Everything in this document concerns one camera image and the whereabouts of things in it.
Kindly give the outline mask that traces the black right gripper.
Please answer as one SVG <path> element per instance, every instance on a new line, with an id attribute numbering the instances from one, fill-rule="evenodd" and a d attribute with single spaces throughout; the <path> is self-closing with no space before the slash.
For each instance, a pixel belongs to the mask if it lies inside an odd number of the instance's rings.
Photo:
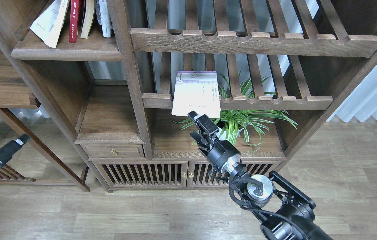
<path id="1" fill-rule="evenodd" d="M 240 151 L 229 141 L 219 140 L 216 137 L 219 128 L 207 115 L 199 115 L 191 111 L 188 117 L 193 120 L 199 131 L 190 133 L 199 151 L 220 173 L 232 173 L 240 165 Z"/>

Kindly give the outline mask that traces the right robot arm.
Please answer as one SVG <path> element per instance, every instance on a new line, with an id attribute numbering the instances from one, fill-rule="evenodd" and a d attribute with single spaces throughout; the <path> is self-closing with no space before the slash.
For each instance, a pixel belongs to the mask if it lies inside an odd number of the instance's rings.
<path id="1" fill-rule="evenodd" d="M 228 184 L 230 198 L 261 223 L 268 240 L 330 240 L 314 223 L 315 202 L 276 171 L 248 173 L 241 153 L 220 140 L 218 127 L 206 115 L 192 111 L 188 117 L 197 127 L 190 135 L 212 169 L 209 175 Z"/>

